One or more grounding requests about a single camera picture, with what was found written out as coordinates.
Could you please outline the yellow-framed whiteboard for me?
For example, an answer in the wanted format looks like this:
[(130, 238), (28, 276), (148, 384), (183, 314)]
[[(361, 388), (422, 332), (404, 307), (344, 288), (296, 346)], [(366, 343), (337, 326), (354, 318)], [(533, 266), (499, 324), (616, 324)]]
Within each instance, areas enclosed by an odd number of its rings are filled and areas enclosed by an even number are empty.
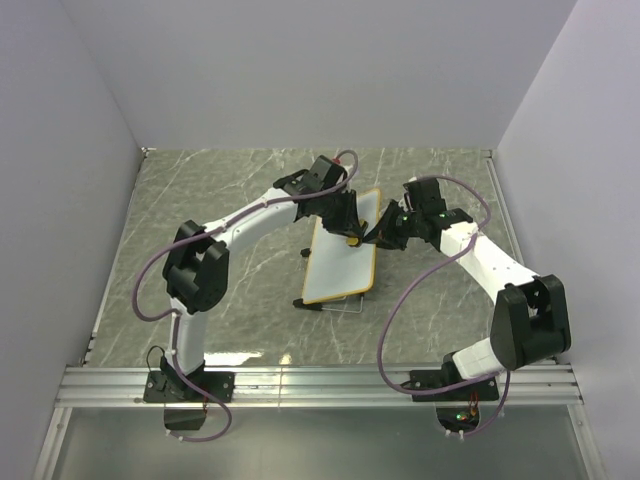
[(327, 232), (318, 219), (310, 248), (301, 297), (293, 301), (300, 310), (360, 314), (364, 295), (375, 281), (377, 249), (370, 244), (347, 245), (346, 237)]

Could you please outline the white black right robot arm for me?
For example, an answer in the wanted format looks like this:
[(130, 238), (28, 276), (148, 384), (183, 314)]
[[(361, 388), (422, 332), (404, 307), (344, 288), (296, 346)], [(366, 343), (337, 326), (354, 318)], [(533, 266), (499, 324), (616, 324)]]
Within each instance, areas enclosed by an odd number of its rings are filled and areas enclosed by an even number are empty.
[(389, 204), (363, 241), (403, 250), (419, 238), (457, 263), (493, 304), (488, 336), (447, 355), (441, 368), (444, 393), (455, 400), (473, 392), (477, 379), (511, 372), (568, 351), (572, 344), (565, 288), (555, 275), (521, 265), (481, 232), (464, 210), (405, 210)]

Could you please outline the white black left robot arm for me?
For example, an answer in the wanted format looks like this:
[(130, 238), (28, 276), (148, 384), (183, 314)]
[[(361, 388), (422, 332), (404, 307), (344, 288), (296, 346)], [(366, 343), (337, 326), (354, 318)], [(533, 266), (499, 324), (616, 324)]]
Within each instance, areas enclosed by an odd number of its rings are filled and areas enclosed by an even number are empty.
[(184, 223), (163, 268), (172, 309), (170, 346), (161, 363), (166, 388), (180, 402), (196, 399), (205, 383), (204, 334), (208, 313), (225, 296), (233, 255), (266, 235), (316, 217), (299, 304), (322, 308), (372, 289), (376, 250), (362, 243), (378, 220), (380, 192), (291, 195), (270, 188), (245, 208), (199, 225)]

